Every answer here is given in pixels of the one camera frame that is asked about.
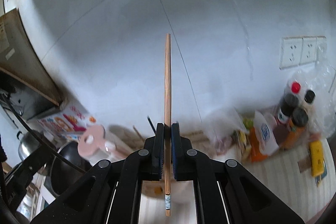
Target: label on chopstick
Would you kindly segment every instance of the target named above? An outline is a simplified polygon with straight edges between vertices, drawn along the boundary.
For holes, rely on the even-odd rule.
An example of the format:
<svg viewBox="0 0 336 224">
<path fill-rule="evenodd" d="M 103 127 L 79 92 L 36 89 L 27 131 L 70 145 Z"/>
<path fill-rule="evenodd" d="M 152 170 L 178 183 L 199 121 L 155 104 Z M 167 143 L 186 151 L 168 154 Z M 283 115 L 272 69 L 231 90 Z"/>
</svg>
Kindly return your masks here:
<svg viewBox="0 0 336 224">
<path fill-rule="evenodd" d="M 170 195 L 166 195 L 166 210 L 170 210 Z"/>
</svg>

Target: metal pot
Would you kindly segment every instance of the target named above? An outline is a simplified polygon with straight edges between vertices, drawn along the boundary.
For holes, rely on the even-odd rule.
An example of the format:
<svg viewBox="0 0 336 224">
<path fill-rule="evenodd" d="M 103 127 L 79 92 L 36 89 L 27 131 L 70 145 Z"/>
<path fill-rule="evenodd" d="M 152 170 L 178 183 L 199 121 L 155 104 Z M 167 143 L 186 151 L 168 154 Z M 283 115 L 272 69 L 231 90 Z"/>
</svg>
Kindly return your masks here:
<svg viewBox="0 0 336 224">
<path fill-rule="evenodd" d="M 79 155 L 77 142 L 66 143 L 58 150 L 58 153 L 85 171 L 91 168 L 90 163 Z M 65 192 L 81 176 L 83 176 L 82 173 L 55 157 L 50 171 L 50 183 L 54 196 Z"/>
<path fill-rule="evenodd" d="M 34 131 L 39 137 L 42 138 L 42 133 Z M 19 157 L 21 160 L 25 160 L 31 153 L 33 153 L 41 144 L 34 138 L 32 134 L 27 132 L 24 136 L 19 139 L 20 134 L 23 134 L 19 131 L 16 135 L 17 139 L 20 141 L 18 148 Z"/>
</svg>

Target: small paper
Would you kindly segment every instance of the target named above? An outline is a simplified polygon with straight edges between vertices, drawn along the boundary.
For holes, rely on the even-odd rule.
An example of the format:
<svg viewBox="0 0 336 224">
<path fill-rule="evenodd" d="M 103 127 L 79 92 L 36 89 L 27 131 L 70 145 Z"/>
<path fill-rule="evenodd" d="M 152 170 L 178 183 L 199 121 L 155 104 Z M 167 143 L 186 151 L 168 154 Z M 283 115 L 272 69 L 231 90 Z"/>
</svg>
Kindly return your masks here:
<svg viewBox="0 0 336 224">
<path fill-rule="evenodd" d="M 166 210 L 170 210 L 170 195 L 166 195 Z"/>
<path fill-rule="evenodd" d="M 297 162 L 297 165 L 299 166 L 299 171 L 300 173 L 308 170 L 311 168 L 311 160 L 310 160 L 310 156 L 305 157 L 302 160 L 299 160 Z"/>
<path fill-rule="evenodd" d="M 6 60 L 8 61 L 8 59 L 11 58 L 12 55 L 13 55 L 14 53 L 15 53 L 15 49 L 12 48 L 12 49 L 9 51 L 9 53 L 6 54 Z"/>
</svg>

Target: wooden stick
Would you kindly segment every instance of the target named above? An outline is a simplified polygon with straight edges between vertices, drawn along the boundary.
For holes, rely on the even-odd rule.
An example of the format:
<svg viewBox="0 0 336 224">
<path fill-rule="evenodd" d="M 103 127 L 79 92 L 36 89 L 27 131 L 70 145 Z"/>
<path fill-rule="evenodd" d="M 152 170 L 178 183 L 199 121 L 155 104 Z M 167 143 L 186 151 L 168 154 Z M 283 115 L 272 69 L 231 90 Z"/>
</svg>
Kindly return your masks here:
<svg viewBox="0 0 336 224">
<path fill-rule="evenodd" d="M 170 34 L 166 35 L 166 55 L 165 55 L 165 198 L 166 216 L 170 216 L 170 127 L 171 127 L 171 60 L 170 60 Z"/>
<path fill-rule="evenodd" d="M 137 128 L 135 126 L 133 126 L 134 131 L 136 132 L 136 134 L 138 135 L 138 137 L 145 142 L 145 139 L 141 136 L 140 132 L 137 130 Z"/>
</svg>

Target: white plastic bag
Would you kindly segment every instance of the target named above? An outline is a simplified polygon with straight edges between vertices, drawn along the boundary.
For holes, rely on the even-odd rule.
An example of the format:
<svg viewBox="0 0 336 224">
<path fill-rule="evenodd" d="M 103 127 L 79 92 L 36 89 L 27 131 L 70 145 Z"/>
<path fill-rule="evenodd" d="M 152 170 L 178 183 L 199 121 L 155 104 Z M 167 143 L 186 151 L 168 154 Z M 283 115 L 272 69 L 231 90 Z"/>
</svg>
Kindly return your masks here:
<svg viewBox="0 0 336 224">
<path fill-rule="evenodd" d="M 315 93 L 313 112 L 310 114 L 313 117 L 309 117 L 309 120 L 314 121 L 315 126 L 320 128 L 321 135 L 328 138 L 336 130 L 335 102 L 332 94 L 329 93 L 334 80 L 335 69 L 326 58 L 326 50 L 327 45 L 325 43 L 319 45 L 315 68 L 309 72 L 299 70 L 291 77 L 290 81 L 295 80 L 301 85 L 301 101 L 308 89 Z"/>
<path fill-rule="evenodd" d="M 270 125 L 259 111 L 255 112 L 253 123 L 260 153 L 267 156 L 273 155 L 279 149 L 279 146 Z"/>
<path fill-rule="evenodd" d="M 235 109 L 218 109 L 203 120 L 203 131 L 214 145 L 217 154 L 225 154 L 232 144 L 235 130 L 249 133 Z"/>
</svg>

